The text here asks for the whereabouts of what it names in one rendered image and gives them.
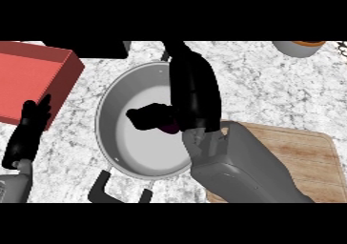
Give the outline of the purple eggplant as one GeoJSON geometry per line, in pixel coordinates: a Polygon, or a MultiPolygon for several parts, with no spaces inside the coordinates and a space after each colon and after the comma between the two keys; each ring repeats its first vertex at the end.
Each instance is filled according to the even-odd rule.
{"type": "Polygon", "coordinates": [[[158,129],[167,134],[176,134],[179,132],[179,126],[176,124],[160,126],[158,129]]]}

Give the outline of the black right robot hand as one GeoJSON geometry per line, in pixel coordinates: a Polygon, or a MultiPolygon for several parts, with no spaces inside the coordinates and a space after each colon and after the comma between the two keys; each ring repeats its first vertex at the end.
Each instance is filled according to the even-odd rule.
{"type": "Polygon", "coordinates": [[[146,131],[176,124],[179,132],[203,128],[219,130],[220,97],[213,68],[183,41],[163,41],[169,62],[170,105],[152,103],[129,109],[126,116],[133,127],[146,131]]]}

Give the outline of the grey bowl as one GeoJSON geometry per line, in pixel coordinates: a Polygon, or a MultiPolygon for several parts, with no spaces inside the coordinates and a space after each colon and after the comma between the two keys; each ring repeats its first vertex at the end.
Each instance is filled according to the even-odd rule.
{"type": "Polygon", "coordinates": [[[306,58],[309,57],[321,47],[303,47],[294,44],[291,41],[274,41],[274,47],[277,50],[290,57],[306,58]]]}

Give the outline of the red box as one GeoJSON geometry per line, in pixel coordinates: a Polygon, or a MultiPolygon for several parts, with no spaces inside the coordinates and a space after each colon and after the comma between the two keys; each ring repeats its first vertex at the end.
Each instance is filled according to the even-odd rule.
{"type": "Polygon", "coordinates": [[[0,122],[16,125],[24,101],[50,94],[49,128],[83,69],[71,50],[0,41],[0,122]]]}

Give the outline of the black appliance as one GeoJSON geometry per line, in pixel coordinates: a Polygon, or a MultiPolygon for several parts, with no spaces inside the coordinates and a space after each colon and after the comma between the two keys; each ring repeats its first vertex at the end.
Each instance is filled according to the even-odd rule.
{"type": "Polygon", "coordinates": [[[78,58],[126,59],[130,41],[43,40],[47,47],[72,50],[78,58]]]}

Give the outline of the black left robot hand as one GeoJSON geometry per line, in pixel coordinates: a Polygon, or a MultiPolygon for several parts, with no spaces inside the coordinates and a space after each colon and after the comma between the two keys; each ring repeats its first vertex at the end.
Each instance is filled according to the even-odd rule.
{"type": "Polygon", "coordinates": [[[40,103],[27,100],[22,103],[19,123],[9,139],[1,160],[1,167],[15,170],[15,162],[21,159],[34,160],[40,145],[40,138],[50,117],[50,95],[43,97],[40,103]]]}

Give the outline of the wooden cutting board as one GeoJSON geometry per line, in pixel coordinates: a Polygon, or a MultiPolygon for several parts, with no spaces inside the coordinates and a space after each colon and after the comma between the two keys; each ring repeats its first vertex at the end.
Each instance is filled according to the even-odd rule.
{"type": "Polygon", "coordinates": [[[347,180],[331,138],[320,132],[234,121],[220,122],[232,165],[268,189],[288,173],[299,191],[318,203],[347,203],[347,180]]]}

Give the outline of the orange item in bowl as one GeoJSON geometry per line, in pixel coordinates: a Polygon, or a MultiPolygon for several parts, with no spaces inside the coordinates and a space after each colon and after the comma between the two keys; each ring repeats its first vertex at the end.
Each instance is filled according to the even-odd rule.
{"type": "Polygon", "coordinates": [[[294,44],[303,47],[321,47],[325,44],[325,41],[291,41],[294,44]]]}

